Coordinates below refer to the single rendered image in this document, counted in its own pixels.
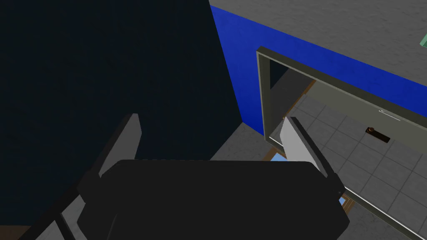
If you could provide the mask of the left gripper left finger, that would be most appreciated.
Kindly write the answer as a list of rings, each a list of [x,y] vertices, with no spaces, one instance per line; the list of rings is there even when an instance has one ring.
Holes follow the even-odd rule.
[[[135,159],[142,130],[137,113],[126,115],[102,149],[86,179],[97,181],[108,169],[120,160]]]

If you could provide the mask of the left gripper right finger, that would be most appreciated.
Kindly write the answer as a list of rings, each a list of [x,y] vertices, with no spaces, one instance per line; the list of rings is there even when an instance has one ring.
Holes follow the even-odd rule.
[[[280,140],[287,160],[303,176],[337,178],[337,173],[296,117],[285,117]]]

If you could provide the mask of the olive grey door leaf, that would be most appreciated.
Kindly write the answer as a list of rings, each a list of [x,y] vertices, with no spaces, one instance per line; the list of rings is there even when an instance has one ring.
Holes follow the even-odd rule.
[[[315,82],[307,95],[377,132],[427,155],[427,128],[388,112],[359,97],[322,82]]]

